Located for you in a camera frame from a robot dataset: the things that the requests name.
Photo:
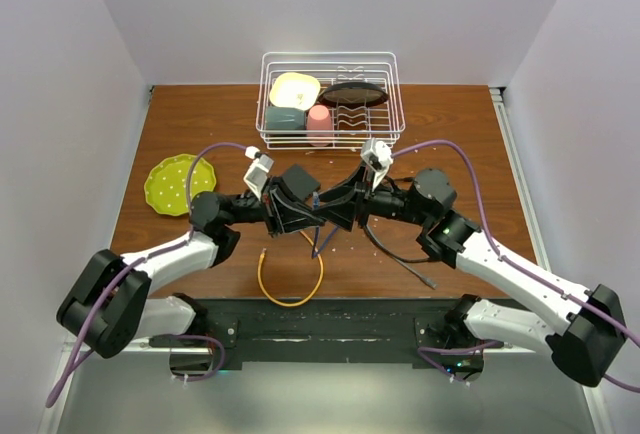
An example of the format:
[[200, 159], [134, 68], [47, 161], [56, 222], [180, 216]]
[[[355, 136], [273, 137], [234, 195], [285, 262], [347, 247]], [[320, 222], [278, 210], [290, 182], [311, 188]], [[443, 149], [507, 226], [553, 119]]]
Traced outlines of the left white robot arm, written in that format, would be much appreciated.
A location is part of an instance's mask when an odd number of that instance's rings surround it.
[[320, 184], [284, 174], [259, 193], [222, 195], [204, 191], [191, 203], [191, 228], [179, 238], [145, 251], [95, 253], [62, 301], [57, 322], [103, 358], [120, 353], [131, 341], [174, 336], [185, 346], [207, 334], [207, 311], [185, 295], [164, 299], [153, 293], [196, 271], [225, 262], [235, 250], [238, 223], [264, 223], [272, 234], [322, 225], [308, 200]]

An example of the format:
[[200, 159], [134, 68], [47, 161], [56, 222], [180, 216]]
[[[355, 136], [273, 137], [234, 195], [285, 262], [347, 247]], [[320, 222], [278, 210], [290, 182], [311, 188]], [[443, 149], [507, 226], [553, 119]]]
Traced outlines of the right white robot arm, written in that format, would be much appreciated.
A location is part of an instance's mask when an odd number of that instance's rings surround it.
[[502, 308], [463, 296], [445, 323], [452, 344], [466, 347], [476, 339], [514, 344], [548, 356], [581, 385], [600, 384], [628, 337], [615, 291], [603, 284], [589, 290], [500, 245], [454, 209], [457, 193], [441, 170], [419, 171], [408, 189], [381, 186], [380, 178], [361, 164], [321, 193], [314, 208], [345, 230], [366, 225], [370, 216], [417, 225], [416, 241], [430, 261], [478, 277], [522, 305]]

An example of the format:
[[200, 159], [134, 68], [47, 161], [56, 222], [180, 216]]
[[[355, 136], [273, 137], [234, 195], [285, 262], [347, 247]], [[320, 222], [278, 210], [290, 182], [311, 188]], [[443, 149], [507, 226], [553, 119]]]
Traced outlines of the black network switch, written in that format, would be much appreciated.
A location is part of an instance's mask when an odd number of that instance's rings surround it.
[[308, 201], [321, 188], [321, 183], [298, 164], [291, 165], [281, 175], [282, 183], [292, 197]]

